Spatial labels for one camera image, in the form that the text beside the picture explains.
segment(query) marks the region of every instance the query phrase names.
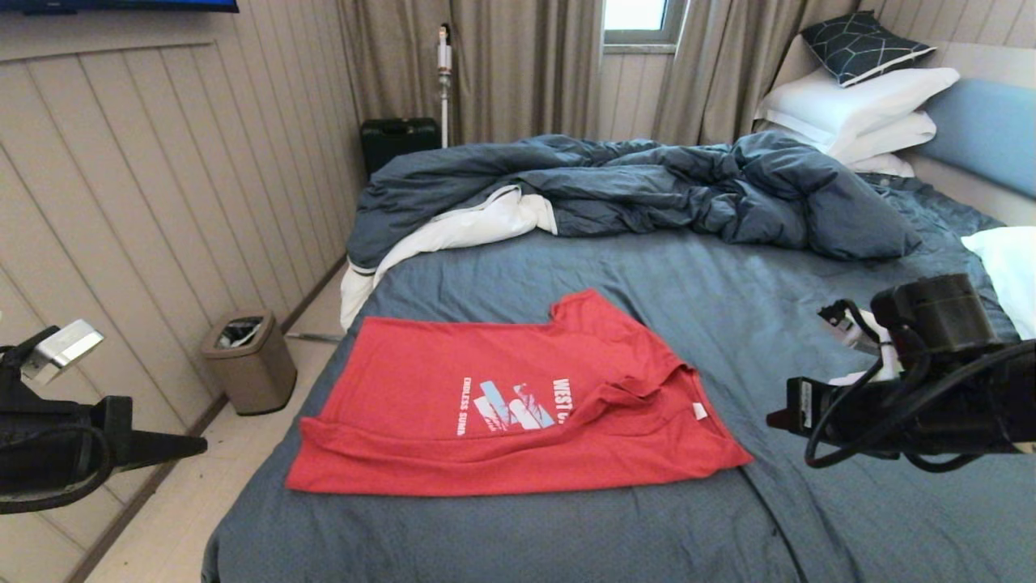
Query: tile floor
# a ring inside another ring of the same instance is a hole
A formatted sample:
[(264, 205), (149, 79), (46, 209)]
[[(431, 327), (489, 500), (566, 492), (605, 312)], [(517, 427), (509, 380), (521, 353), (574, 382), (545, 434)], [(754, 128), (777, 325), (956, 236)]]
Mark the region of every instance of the tile floor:
[[(292, 326), (293, 332), (341, 334), (341, 272)], [(227, 405), (203, 434), (208, 451), (183, 460), (119, 536), (87, 583), (197, 583), (209, 534), (262, 464), (309, 396), (335, 347), (288, 340), (298, 369), (291, 402), (283, 410), (238, 417)]]

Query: white pillow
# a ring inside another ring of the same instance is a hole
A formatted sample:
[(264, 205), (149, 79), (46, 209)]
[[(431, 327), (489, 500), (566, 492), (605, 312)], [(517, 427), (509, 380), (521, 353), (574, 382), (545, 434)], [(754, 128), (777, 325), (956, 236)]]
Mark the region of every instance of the white pillow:
[(893, 121), (873, 132), (867, 132), (852, 142), (835, 147), (812, 140), (809, 136), (796, 132), (790, 127), (785, 127), (780, 123), (764, 121), (761, 127), (780, 132), (804, 144), (811, 145), (846, 166), (880, 153), (897, 151), (917, 144), (923, 144), (936, 137), (936, 122), (923, 111), (908, 113), (902, 119)]
[(902, 176), (904, 178), (913, 178), (915, 176), (914, 167), (910, 165), (910, 162), (894, 153), (879, 153), (877, 155), (858, 159), (845, 166), (854, 172), (875, 172), (877, 174), (892, 174), (893, 176)]
[(896, 121), (960, 79), (952, 68), (903, 68), (841, 88), (824, 68), (777, 87), (756, 119), (790, 127), (829, 148)]
[(1000, 227), (960, 237), (982, 258), (1000, 307), (1023, 341), (1036, 339), (1036, 227)]

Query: curtain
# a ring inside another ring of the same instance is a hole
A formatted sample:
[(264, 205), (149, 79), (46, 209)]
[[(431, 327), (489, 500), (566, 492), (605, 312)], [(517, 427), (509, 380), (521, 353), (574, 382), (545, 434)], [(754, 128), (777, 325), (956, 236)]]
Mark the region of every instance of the curtain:
[(792, 39), (859, 0), (690, 0), (655, 116), (655, 139), (729, 143), (752, 129)]
[(604, 0), (340, 0), (362, 119), (439, 117), (450, 23), (451, 143), (597, 137)]

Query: window frame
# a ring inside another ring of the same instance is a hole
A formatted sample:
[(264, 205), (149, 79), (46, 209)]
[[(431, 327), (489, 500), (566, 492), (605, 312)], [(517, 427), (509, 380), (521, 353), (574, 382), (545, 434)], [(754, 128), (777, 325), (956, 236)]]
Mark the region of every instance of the window frame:
[(662, 45), (675, 47), (680, 39), (680, 28), (684, 20), (687, 0), (665, 0), (665, 11), (662, 12), (662, 28), (659, 30), (613, 29), (604, 31), (605, 46), (650, 46)]

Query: label tag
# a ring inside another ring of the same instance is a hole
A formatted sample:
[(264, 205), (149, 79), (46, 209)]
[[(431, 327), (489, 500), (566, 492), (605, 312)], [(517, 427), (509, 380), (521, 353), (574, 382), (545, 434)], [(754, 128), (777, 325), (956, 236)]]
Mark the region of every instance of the label tag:
[(813, 428), (813, 385), (803, 381), (799, 385), (799, 409), (802, 411), (802, 427)]

